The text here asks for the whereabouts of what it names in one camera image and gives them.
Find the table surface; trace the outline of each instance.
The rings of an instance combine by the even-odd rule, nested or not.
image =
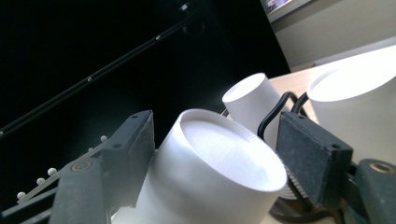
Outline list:
[[[276,88],[276,90],[283,94],[286,91],[293,91],[297,96],[304,94],[309,84],[314,81],[320,75],[332,71],[334,69],[342,68],[353,68],[353,69],[365,69],[365,68],[379,68],[385,70],[392,70],[396,72],[396,46],[391,46],[383,49],[377,49],[353,57],[345,58],[340,61],[333,63],[323,64],[318,67],[305,69],[299,72],[290,73],[282,77],[271,78],[270,81]],[[315,112],[312,105],[308,102],[304,105],[304,110],[307,116],[313,121],[317,122]],[[264,223],[279,223],[271,216],[266,216],[262,224]],[[331,218],[327,217],[314,223],[334,223]]]

